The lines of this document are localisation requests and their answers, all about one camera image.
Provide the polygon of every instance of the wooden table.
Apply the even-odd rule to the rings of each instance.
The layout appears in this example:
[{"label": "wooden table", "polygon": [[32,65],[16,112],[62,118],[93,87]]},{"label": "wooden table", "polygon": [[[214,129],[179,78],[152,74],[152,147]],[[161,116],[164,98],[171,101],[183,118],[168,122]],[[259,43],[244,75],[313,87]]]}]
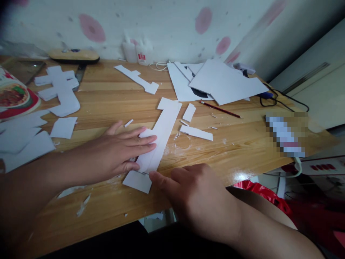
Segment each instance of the wooden table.
[{"label": "wooden table", "polygon": [[[47,61],[48,66],[57,65]],[[114,69],[123,64],[129,70],[138,70],[148,82],[159,84],[155,95],[145,93],[143,88]],[[63,71],[76,70],[77,65],[62,65]],[[44,87],[29,85],[33,91]],[[176,100],[176,95],[167,71],[155,71],[138,64],[111,60],[101,60],[87,66],[79,91],[75,93],[80,110],[70,116],[78,117],[71,140],[53,139],[60,142],[57,152],[69,150],[101,135],[112,123],[130,119],[131,130],[145,125],[153,128],[160,116],[157,110],[161,97]],[[286,98],[285,103],[293,106]],[[277,153],[266,153],[266,128],[263,116],[267,111],[283,111],[282,106],[261,107],[258,97],[250,101],[237,101],[223,105],[224,109],[241,115],[244,119],[232,117],[215,109],[192,102],[196,109],[192,127],[213,133],[214,141],[207,141],[185,134],[177,136],[180,120],[189,102],[183,102],[174,128],[167,143],[158,171],[169,176],[174,167],[208,163],[214,168],[225,186],[262,174],[282,165],[291,163],[291,158],[282,158]],[[42,101],[39,109],[47,109],[59,104],[57,98]],[[57,117],[52,113],[43,117],[48,123],[42,128],[49,133]],[[311,152],[335,143],[326,131],[310,134]],[[112,230],[144,216],[171,207],[162,193],[151,188],[149,194],[122,185],[125,175],[106,182],[88,186],[85,189],[61,199],[54,198],[38,215],[33,227],[18,244],[18,256],[33,258],[50,253],[78,241]],[[84,213],[77,217],[81,203],[91,194]]]}]

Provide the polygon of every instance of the red pencil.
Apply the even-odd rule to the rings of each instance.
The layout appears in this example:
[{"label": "red pencil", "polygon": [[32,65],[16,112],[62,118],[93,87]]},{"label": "red pencil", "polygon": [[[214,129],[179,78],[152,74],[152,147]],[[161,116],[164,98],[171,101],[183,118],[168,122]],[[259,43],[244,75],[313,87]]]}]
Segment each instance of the red pencil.
[{"label": "red pencil", "polygon": [[229,112],[229,111],[227,111],[227,110],[223,110],[223,109],[221,109],[221,108],[218,108],[218,107],[213,106],[213,105],[211,105],[211,104],[205,103],[205,102],[203,102],[203,101],[200,101],[200,103],[202,103],[202,104],[204,104],[204,105],[207,105],[208,107],[215,108],[216,110],[220,110],[220,111],[222,111],[222,112],[225,112],[225,113],[227,113],[227,114],[230,114],[230,115],[232,115],[232,116],[235,116],[235,117],[237,117],[237,118],[243,119],[243,117],[241,117],[240,115],[237,115],[237,114],[235,114],[235,113]]}]

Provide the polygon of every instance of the red bag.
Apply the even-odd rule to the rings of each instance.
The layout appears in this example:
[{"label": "red bag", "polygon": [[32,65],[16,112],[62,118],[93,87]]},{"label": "red bag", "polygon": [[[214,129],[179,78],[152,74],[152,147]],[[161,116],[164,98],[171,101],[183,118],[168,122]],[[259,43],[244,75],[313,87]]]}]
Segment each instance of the red bag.
[{"label": "red bag", "polygon": [[286,201],[282,198],[279,198],[272,190],[264,187],[260,183],[253,183],[249,180],[244,180],[242,182],[234,184],[235,187],[241,188],[244,190],[252,191],[260,196],[264,197],[270,203],[278,207],[282,212],[284,212],[287,216],[292,215],[292,211]]}]

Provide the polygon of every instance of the glue bottle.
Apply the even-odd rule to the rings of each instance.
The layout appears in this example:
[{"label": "glue bottle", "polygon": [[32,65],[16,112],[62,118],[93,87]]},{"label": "glue bottle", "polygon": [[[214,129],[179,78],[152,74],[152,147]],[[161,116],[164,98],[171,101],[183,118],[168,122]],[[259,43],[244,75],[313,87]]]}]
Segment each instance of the glue bottle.
[{"label": "glue bottle", "polygon": [[126,60],[129,63],[136,63],[137,59],[137,51],[135,49],[135,45],[130,42],[129,37],[125,36],[125,42],[122,43],[123,51],[125,52]]},{"label": "glue bottle", "polygon": [[136,46],[138,63],[140,65],[150,65],[153,63],[153,46],[147,40],[140,39],[139,44]]}]

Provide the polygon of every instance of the food picture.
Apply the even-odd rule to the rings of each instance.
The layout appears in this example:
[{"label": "food picture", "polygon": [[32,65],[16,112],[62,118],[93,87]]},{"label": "food picture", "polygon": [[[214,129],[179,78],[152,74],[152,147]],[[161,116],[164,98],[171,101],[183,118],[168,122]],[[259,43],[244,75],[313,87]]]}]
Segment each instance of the food picture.
[{"label": "food picture", "polygon": [[14,108],[25,104],[30,95],[25,87],[12,83],[0,87],[0,107]]}]

